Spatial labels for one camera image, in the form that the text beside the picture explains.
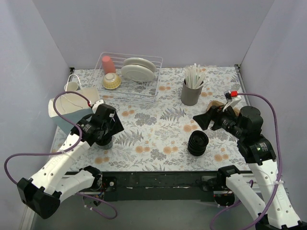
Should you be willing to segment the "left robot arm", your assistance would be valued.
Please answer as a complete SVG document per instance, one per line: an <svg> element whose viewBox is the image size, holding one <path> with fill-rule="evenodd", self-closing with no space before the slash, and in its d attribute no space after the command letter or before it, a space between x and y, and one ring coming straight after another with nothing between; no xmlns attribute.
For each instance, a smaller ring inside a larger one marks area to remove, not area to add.
<svg viewBox="0 0 307 230"><path fill-rule="evenodd" d="M41 218L51 217L62 201L83 189L96 192L103 186L102 172L87 166L77 174L64 179L68 169L87 152L93 144L109 146L113 135L124 130L114 107L100 104L93 114L84 116L71 129L59 149L59 154L49 161L30 179L17 183L21 200Z"/></svg>

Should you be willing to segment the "dark coffee cup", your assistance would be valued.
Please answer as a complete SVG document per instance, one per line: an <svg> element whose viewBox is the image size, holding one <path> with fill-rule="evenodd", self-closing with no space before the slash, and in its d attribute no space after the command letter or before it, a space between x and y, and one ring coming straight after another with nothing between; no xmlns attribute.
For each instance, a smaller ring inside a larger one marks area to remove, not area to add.
<svg viewBox="0 0 307 230"><path fill-rule="evenodd" d="M105 139L102 139L100 141L96 141L95 142L96 145L103 149L103 150L108 150L108 149L111 149L112 146L113 146L113 141L112 141L112 137L109 137L109 138L105 138Z"/></svg>

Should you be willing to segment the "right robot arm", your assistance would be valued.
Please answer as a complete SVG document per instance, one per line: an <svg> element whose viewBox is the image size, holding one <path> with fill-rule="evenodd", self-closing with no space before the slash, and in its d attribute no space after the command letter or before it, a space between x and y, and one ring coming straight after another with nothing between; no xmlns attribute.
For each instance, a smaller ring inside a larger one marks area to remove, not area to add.
<svg viewBox="0 0 307 230"><path fill-rule="evenodd" d="M271 143L262 135L263 119L260 111L252 106L244 106L238 115L231 107L211 106L193 119L202 130L213 122L212 130L224 129L237 138L237 147L252 171L262 196L251 187L244 185L238 169L231 165L219 169L218 187L231 189L244 204L256 223L258 230L305 230L306 222L294 211L278 175L276 154Z"/></svg>

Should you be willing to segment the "stack of black lids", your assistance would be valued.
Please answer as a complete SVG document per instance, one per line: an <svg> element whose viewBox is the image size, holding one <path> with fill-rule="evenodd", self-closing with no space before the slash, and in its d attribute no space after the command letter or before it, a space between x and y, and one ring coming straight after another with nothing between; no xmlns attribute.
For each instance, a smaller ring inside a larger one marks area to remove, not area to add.
<svg viewBox="0 0 307 230"><path fill-rule="evenodd" d="M205 153L209 144L208 136L199 130L193 131L188 141L188 151L193 156L201 156Z"/></svg>

